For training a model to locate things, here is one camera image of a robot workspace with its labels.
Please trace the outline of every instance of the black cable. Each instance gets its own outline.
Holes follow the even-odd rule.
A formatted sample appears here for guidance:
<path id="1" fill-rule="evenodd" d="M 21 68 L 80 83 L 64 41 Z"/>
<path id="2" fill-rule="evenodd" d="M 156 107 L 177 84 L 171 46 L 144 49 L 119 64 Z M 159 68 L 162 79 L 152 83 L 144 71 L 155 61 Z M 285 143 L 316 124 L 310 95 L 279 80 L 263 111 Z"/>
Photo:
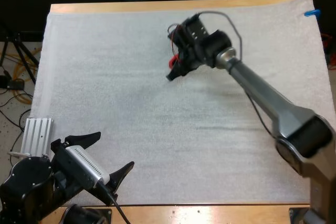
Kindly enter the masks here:
<path id="1" fill-rule="evenodd" d="M 11 97 L 10 99 L 8 99 L 8 101 L 7 102 L 5 102 L 4 104 L 2 104 L 2 105 L 0 105 L 0 108 L 2 108 L 2 107 L 4 107 L 4 106 L 6 106 L 12 99 L 14 99 L 14 98 L 16 98 L 16 97 L 19 97 L 20 95 L 27 95 L 27 96 L 29 96 L 29 97 L 33 97 L 31 94 L 28 94 L 28 93 L 21 93 L 21 94 L 17 94 L 17 95 L 15 95 L 15 96 L 13 96 L 13 97 Z"/>
<path id="2" fill-rule="evenodd" d="M 170 33 L 170 28 L 172 28 L 173 26 L 178 26 L 178 25 L 179 25 L 178 23 L 171 24 L 167 29 L 168 34 Z"/>
<path id="3" fill-rule="evenodd" d="M 242 61 L 243 60 L 243 39 L 241 37 L 241 35 L 239 34 L 235 24 L 232 22 L 232 20 L 230 19 L 230 17 L 223 13 L 223 12 L 219 12 L 219 11 L 216 11 L 216 10 L 205 10 L 203 12 L 200 12 L 200 13 L 197 13 L 198 16 L 200 16 L 201 14 L 217 14 L 217 15 L 222 15 L 224 17 L 226 17 L 227 21 L 229 21 L 229 23 L 231 24 L 233 30 L 235 31 L 236 35 L 238 36 L 239 38 L 239 60 Z"/>
<path id="4" fill-rule="evenodd" d="M 9 120 L 9 122 L 11 123 L 11 124 L 13 124 L 13 125 L 15 125 L 16 127 L 19 127 L 21 130 L 22 130 L 22 128 L 18 125 L 18 124 L 16 124 L 16 123 L 14 123 L 11 119 L 9 119 L 1 110 L 0 110 L 0 113 L 7 119 L 7 120 Z"/>
<path id="5" fill-rule="evenodd" d="M 31 109 L 28 109 L 28 110 L 26 110 L 26 111 L 24 111 L 21 115 L 20 115 L 20 117 L 19 117 L 19 127 L 20 127 L 20 129 L 22 129 L 23 131 L 25 130 L 25 128 L 24 127 L 21 127 L 21 119 L 22 119 L 22 116 L 24 115 L 24 114 L 26 114 L 27 112 L 29 112 Z"/>
<path id="6" fill-rule="evenodd" d="M 122 211 L 121 207 L 118 205 L 118 203 L 114 199 L 114 197 L 111 197 L 111 200 L 112 200 L 113 204 L 115 205 L 116 209 L 118 210 L 118 212 L 120 213 L 121 217 L 124 219 L 124 221 L 127 224 L 131 224 L 130 221 L 127 219 L 126 215 L 124 214 L 124 212 Z"/>
<path id="7" fill-rule="evenodd" d="M 257 113 L 257 115 L 258 115 L 258 117 L 259 117 L 259 119 L 260 119 L 260 121 L 261 121 L 261 124 L 264 126 L 265 130 L 267 131 L 267 133 L 268 133 L 271 137 L 273 137 L 273 138 L 275 139 L 275 137 L 272 135 L 271 131 L 267 128 L 266 124 L 264 123 L 263 119 L 261 118 L 261 115 L 260 115 L 260 113 L 259 113 L 259 111 L 258 111 L 256 105 L 254 104 L 252 98 L 249 96 L 248 93 L 245 92 L 245 94 L 247 95 L 247 97 L 249 98 L 250 102 L 252 103 L 252 106 L 253 106 L 254 110 L 256 111 L 256 113 Z"/>
<path id="8" fill-rule="evenodd" d="M 26 92 L 26 90 L 22 89 L 22 91 L 25 92 L 26 95 L 28 95 L 28 96 L 30 96 L 31 98 L 33 98 L 33 96 L 32 96 L 31 94 L 28 94 L 28 93 Z"/>
<path id="9" fill-rule="evenodd" d="M 20 136 L 22 135 L 22 133 L 23 133 L 23 131 L 21 131 L 20 134 L 19 134 L 19 136 L 17 136 L 16 140 L 14 141 L 14 143 L 13 143 L 13 145 L 12 145 L 12 148 L 10 149 L 10 152 L 13 151 L 13 148 L 14 148 L 16 142 L 19 140 L 19 138 L 20 138 Z M 11 155 L 9 156 L 9 162 L 10 162 L 10 164 L 11 164 L 12 167 L 13 167 L 14 165 L 13 165 L 13 163 L 12 163 L 12 156 L 11 156 Z"/>

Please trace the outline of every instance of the metal bracket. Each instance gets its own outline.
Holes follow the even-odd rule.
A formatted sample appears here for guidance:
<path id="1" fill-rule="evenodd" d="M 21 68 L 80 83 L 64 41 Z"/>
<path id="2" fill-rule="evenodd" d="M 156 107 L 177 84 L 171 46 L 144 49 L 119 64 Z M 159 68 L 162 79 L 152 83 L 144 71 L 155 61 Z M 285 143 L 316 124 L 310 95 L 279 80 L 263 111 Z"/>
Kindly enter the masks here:
<path id="1" fill-rule="evenodd" d="M 311 208 L 289 208 L 291 224 L 326 224 Z"/>
<path id="2" fill-rule="evenodd" d="M 27 118 L 20 152 L 36 157 L 49 156 L 53 122 L 51 118 Z"/>
<path id="3" fill-rule="evenodd" d="M 289 208 L 289 218 L 291 224 L 305 224 L 303 217 L 305 216 L 306 212 L 309 210 L 308 207 L 293 207 Z"/>

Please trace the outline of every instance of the floor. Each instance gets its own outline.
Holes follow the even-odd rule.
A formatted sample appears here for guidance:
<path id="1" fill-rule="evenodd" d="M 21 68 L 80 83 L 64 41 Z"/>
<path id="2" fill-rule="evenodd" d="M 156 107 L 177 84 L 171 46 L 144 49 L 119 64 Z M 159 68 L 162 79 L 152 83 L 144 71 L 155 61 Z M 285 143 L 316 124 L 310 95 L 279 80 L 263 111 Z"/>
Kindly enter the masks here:
<path id="1" fill-rule="evenodd" d="M 40 42 L 27 42 L 25 43 L 29 50 L 35 50 L 37 48 L 42 47 L 42 43 Z M 0 42 L 0 49 L 3 48 L 3 42 Z M 13 45 L 9 45 L 7 52 L 9 54 L 17 54 Z M 36 58 L 40 58 L 40 53 L 37 53 Z M 11 57 L 7 57 L 3 62 L 3 67 L 9 72 L 12 76 L 16 63 L 11 61 Z M 27 72 L 25 71 L 21 75 L 22 79 L 29 79 Z M 331 84 L 331 90 L 333 94 L 334 104 L 336 104 L 336 71 L 329 71 L 329 79 Z M 8 101 L 8 99 L 13 97 L 12 92 L 7 91 L 4 94 L 5 90 L 0 89 L 0 110 L 9 117 L 12 121 L 18 124 L 18 119 L 24 111 L 30 108 L 30 105 L 22 104 L 16 99 L 12 99 L 7 105 L 1 107 L 4 103 Z M 34 84 L 31 80 L 25 82 L 25 91 L 29 94 L 34 94 Z M 26 118 L 29 116 L 29 113 L 26 113 L 21 120 L 21 124 L 25 125 Z M 20 134 L 20 129 L 14 125 L 12 125 L 3 115 L 0 114 L 0 183 L 2 183 L 9 174 L 11 169 L 11 164 L 9 162 L 8 152 L 12 148 L 15 140 Z M 22 135 L 16 142 L 13 151 L 20 151 L 22 143 Z M 17 158 L 12 157 L 12 162 L 15 164 L 18 161 Z"/>

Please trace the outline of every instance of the table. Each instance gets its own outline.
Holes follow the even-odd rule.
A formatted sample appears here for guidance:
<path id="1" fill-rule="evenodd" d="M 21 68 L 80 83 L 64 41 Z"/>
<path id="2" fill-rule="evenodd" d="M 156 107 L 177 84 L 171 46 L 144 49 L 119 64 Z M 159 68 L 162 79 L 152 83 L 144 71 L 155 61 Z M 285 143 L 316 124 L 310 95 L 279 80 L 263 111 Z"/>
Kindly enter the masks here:
<path id="1" fill-rule="evenodd" d="M 197 0 L 134 3 L 53 4 L 52 13 L 108 13 L 147 10 L 178 10 L 194 8 L 237 7 L 277 4 L 290 0 Z M 181 205 L 181 206 L 124 206 L 123 211 L 132 223 L 289 223 L 290 207 L 308 207 L 298 203 L 263 205 Z M 59 208 L 42 223 L 58 223 L 65 208 Z M 112 223 L 124 223 L 118 211 L 111 207 Z"/>

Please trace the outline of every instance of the red object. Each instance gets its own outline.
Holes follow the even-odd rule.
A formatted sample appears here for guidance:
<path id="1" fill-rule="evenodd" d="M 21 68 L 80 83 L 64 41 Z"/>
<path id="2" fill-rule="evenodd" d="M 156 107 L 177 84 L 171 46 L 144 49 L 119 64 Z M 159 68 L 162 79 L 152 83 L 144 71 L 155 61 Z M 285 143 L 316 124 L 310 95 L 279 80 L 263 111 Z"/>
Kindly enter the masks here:
<path id="1" fill-rule="evenodd" d="M 173 66 L 174 66 L 174 64 L 175 64 L 175 62 L 177 61 L 177 60 L 179 60 L 178 57 L 179 56 L 179 54 L 175 54 L 171 59 L 170 59 L 170 61 L 169 61 L 169 68 L 170 69 L 172 69 L 173 68 Z"/>

